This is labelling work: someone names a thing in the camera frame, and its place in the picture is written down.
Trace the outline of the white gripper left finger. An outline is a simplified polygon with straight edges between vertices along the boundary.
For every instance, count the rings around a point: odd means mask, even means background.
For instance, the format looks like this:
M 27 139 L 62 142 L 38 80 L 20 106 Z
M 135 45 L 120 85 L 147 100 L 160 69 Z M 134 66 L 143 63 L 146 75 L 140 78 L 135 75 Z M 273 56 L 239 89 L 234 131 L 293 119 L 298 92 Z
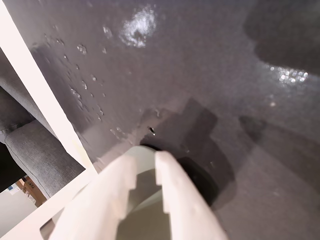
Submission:
M 114 240 L 127 216 L 130 190 L 137 185 L 137 161 L 123 155 L 111 162 L 70 203 L 51 240 Z

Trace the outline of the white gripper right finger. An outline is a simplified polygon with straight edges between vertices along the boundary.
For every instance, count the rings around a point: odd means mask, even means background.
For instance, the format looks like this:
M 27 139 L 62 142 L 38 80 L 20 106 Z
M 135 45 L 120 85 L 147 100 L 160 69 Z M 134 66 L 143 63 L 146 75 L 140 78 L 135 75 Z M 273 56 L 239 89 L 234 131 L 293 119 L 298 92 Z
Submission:
M 162 187 L 163 212 L 172 240 L 227 240 L 228 236 L 196 186 L 167 151 L 156 151 L 156 184 Z

